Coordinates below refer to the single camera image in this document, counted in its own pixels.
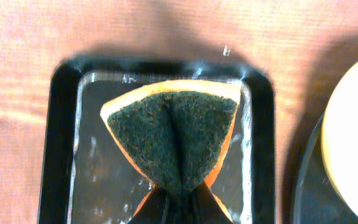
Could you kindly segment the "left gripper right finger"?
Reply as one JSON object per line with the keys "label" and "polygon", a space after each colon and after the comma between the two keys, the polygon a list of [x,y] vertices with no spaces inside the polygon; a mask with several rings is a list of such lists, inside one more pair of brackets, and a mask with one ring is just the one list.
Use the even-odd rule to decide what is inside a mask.
{"label": "left gripper right finger", "polygon": [[193,223],[232,224],[204,182],[193,190]]}

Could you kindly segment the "orange green scrub sponge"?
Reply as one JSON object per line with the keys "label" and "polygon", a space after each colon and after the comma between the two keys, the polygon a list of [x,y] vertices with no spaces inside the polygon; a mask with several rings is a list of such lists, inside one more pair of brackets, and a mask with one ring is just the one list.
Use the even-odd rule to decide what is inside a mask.
{"label": "orange green scrub sponge", "polygon": [[220,173],[241,85],[167,80],[106,102],[101,118],[132,167],[170,197],[166,223],[193,223],[193,190]]}

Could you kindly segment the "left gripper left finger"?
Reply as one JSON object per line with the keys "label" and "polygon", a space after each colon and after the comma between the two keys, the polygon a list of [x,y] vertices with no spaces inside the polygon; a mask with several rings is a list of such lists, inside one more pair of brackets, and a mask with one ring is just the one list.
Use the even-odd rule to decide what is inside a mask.
{"label": "left gripper left finger", "polygon": [[170,197],[164,189],[153,189],[139,204],[128,224],[166,224]]}

